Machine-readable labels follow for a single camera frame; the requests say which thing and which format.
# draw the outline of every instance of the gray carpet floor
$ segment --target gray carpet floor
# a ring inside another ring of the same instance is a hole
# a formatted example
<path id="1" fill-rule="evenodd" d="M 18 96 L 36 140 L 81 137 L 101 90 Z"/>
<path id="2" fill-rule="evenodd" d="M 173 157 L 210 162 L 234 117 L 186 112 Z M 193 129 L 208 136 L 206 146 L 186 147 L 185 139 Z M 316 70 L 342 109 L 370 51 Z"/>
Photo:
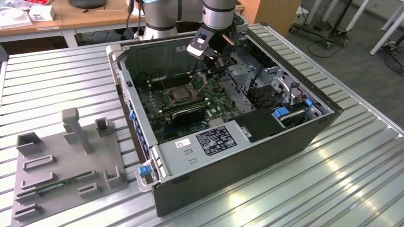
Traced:
<path id="1" fill-rule="evenodd" d="M 314 0 L 302 0 L 302 6 L 308 10 L 312 8 Z M 324 0 L 317 10 L 317 16 L 312 20 L 312 25 L 320 21 L 320 14 L 325 9 L 328 0 Z M 329 18 L 333 25 L 344 3 L 338 2 Z M 346 27 L 356 8 L 350 7 L 341 26 Z M 322 59 L 308 52 L 308 45 L 320 38 L 314 35 L 298 31 L 289 34 L 286 39 L 292 44 L 348 85 L 348 87 L 404 128 L 404 78 L 400 77 L 384 63 L 385 51 L 381 49 L 374 56 L 369 51 L 384 35 L 380 30 L 385 20 L 378 19 L 368 13 L 364 13 L 356 26 L 349 32 L 350 40 L 345 48 L 330 58 Z M 397 30 L 390 39 L 396 40 L 404 34 Z M 310 50 L 316 55 L 326 56 L 341 48 L 334 45 L 329 50 L 316 44 Z M 397 59 L 404 64 L 404 49 L 398 52 Z M 386 62 L 396 71 L 400 72 L 400 65 L 393 62 L 390 56 L 386 56 Z"/>

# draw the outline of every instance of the blue latch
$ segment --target blue latch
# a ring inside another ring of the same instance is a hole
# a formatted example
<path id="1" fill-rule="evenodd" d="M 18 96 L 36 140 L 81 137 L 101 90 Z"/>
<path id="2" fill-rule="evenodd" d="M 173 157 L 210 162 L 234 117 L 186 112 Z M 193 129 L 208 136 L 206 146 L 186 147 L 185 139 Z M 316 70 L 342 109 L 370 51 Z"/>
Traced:
<path id="1" fill-rule="evenodd" d="M 308 107 L 310 107 L 313 105 L 313 102 L 309 99 L 306 99 L 304 102 L 305 102 L 305 105 L 308 105 Z"/>
<path id="2" fill-rule="evenodd" d="M 288 109 L 285 107 L 280 107 L 273 111 L 273 114 L 277 118 L 280 118 L 281 116 L 285 116 L 289 113 L 290 112 L 288 111 Z"/>
<path id="3" fill-rule="evenodd" d="M 130 110 L 130 113 L 129 113 L 129 120 L 134 120 L 134 119 L 136 119 L 134 111 Z"/>
<path id="4" fill-rule="evenodd" d="M 138 167 L 138 175 L 140 175 L 140 176 L 144 176 L 144 175 L 150 174 L 152 171 L 153 171 L 153 170 L 152 170 L 150 165 Z"/>

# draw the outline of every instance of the slotted metal table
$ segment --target slotted metal table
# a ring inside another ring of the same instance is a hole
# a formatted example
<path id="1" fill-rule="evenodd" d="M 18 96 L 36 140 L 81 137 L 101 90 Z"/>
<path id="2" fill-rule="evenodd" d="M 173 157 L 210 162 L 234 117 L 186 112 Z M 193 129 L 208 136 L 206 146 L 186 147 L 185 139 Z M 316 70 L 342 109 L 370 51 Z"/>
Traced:
<path id="1" fill-rule="evenodd" d="M 114 91 L 105 46 L 10 56 L 1 63 L 0 227 L 10 224 L 16 135 L 64 130 L 58 111 L 81 125 L 113 120 L 129 186 L 29 226 L 401 226 L 404 132 L 266 26 L 250 30 L 345 109 L 298 154 L 162 218 L 133 174 L 138 163 Z"/>

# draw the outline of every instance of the power supply label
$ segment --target power supply label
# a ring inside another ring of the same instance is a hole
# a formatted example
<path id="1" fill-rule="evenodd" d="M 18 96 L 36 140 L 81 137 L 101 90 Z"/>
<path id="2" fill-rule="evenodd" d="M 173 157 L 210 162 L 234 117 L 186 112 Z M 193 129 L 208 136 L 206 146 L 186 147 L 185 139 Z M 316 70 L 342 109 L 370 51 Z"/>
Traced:
<path id="1" fill-rule="evenodd" d="M 206 155 L 213 155 L 237 145 L 232 135 L 228 133 L 225 126 L 212 129 L 196 135 Z"/>

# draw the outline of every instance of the circuit board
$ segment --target circuit board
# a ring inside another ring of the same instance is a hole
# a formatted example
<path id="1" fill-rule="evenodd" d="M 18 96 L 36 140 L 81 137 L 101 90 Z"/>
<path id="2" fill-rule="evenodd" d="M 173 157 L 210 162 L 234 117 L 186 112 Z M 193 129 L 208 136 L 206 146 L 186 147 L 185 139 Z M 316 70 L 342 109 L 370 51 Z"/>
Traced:
<path id="1" fill-rule="evenodd" d="M 213 124 L 228 122 L 240 115 L 217 77 L 206 78 L 202 73 L 197 73 L 186 84 L 166 87 L 161 81 L 161 87 L 161 90 L 154 91 L 146 87 L 138 88 L 140 100 L 158 143 L 213 127 Z M 173 116 L 189 109 L 202 110 L 202 119 L 180 127 L 174 126 Z"/>

